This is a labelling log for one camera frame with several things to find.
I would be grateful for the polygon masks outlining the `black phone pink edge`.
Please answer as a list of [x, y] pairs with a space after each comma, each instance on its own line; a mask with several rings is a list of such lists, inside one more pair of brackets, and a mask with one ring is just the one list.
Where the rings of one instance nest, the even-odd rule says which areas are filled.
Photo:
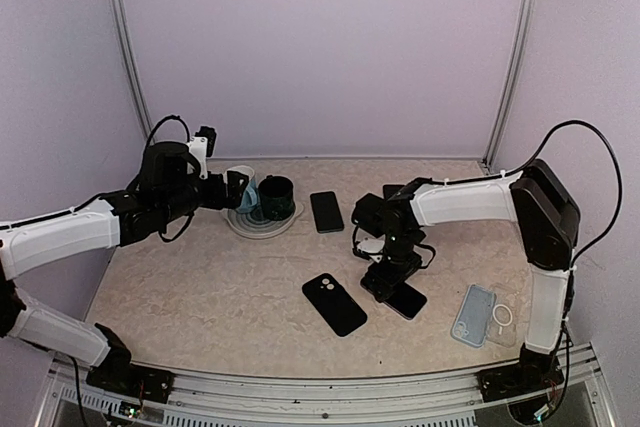
[[360, 281], [360, 285], [373, 295], [378, 303], [388, 306], [406, 320], [413, 320], [427, 304], [427, 297], [406, 282], [394, 285], [390, 294], [383, 300], [375, 295], [374, 287], [364, 279]]

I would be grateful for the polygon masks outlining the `black phone case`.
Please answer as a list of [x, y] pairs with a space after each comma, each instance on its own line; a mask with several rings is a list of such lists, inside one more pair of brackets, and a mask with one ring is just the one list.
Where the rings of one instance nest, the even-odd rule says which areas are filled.
[[302, 293], [338, 337], [346, 337], [368, 320], [365, 311], [329, 273], [302, 285]]

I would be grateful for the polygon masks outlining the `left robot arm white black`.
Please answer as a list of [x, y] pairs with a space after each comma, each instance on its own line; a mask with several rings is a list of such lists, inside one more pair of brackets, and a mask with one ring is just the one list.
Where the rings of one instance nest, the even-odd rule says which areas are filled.
[[122, 248], [156, 234], [170, 242], [170, 223], [190, 221], [200, 208], [238, 207], [247, 175], [207, 168], [212, 149], [204, 137], [163, 141], [145, 148], [138, 174], [123, 190], [99, 193], [84, 204], [9, 224], [1, 229], [1, 334], [87, 364], [98, 380], [133, 390], [140, 371], [109, 328], [53, 309], [16, 286], [23, 274], [86, 252]]

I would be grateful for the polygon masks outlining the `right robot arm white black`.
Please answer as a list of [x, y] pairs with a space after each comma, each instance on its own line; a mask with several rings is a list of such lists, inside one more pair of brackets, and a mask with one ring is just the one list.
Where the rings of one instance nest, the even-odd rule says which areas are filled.
[[479, 178], [418, 177], [387, 196], [364, 195], [351, 220], [369, 236], [353, 247], [370, 263], [360, 284], [390, 306], [412, 294], [409, 279], [427, 268], [419, 252], [435, 250], [426, 242], [429, 230], [507, 232], [532, 274], [528, 326], [511, 380], [531, 391], [549, 376], [572, 303], [581, 212], [545, 161]]

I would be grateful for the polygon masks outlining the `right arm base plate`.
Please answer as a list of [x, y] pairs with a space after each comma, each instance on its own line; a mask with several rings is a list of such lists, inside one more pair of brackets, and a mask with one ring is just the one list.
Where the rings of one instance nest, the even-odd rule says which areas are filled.
[[544, 372], [532, 364], [484, 369], [476, 374], [476, 378], [485, 403], [542, 391], [564, 382], [564, 374], [559, 367]]

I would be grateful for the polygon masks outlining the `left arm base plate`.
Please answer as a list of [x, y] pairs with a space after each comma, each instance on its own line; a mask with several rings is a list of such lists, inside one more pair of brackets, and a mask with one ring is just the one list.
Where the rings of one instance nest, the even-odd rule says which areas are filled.
[[108, 392], [166, 404], [174, 379], [170, 371], [130, 364], [121, 371], [91, 368], [86, 382]]

